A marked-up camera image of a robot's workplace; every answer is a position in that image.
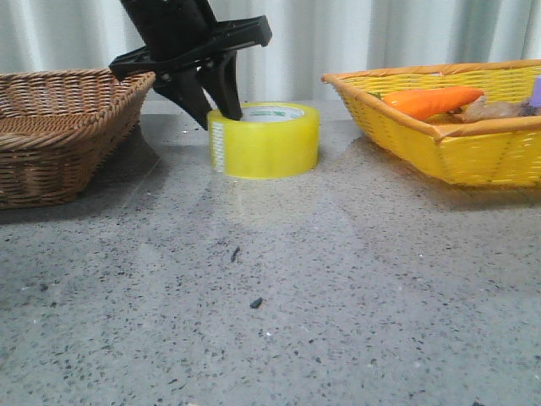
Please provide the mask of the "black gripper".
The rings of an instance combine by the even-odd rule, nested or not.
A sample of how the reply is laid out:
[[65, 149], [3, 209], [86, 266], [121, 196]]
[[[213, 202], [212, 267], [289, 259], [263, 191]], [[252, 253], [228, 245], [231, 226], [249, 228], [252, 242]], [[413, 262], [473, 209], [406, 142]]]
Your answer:
[[[219, 21], [207, 1], [121, 4], [145, 45], [113, 59], [109, 69], [118, 80], [142, 72], [159, 74], [154, 91], [181, 107], [203, 129], [208, 129], [211, 111], [204, 89], [223, 117], [242, 118], [237, 51], [269, 44], [271, 28], [264, 15]], [[199, 81], [192, 68], [200, 68]]]

